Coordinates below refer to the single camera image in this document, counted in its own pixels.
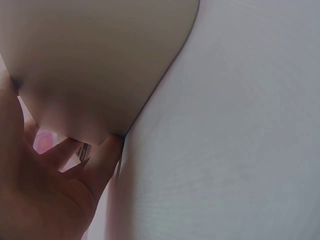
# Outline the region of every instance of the skin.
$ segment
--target skin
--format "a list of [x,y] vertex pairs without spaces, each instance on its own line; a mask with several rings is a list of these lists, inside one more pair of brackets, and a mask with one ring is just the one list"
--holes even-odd
[[0,72],[0,240],[80,240],[120,159],[123,141],[109,136],[89,161],[59,170],[81,143],[67,138],[43,154],[38,126],[24,123],[8,72]]

